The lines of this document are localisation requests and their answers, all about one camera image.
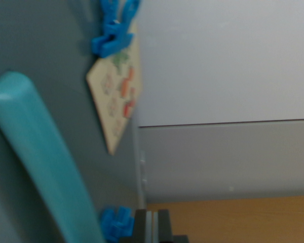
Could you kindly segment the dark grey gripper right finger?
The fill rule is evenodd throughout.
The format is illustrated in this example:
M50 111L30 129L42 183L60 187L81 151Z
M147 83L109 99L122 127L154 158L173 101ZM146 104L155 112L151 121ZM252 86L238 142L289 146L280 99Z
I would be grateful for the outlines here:
M173 242L170 213L167 209L153 213L152 242Z

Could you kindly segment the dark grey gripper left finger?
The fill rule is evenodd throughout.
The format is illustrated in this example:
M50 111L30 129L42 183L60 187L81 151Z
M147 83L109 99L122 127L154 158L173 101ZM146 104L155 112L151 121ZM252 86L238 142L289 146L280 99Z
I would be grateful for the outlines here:
M152 242L152 212L139 209L135 212L131 242Z

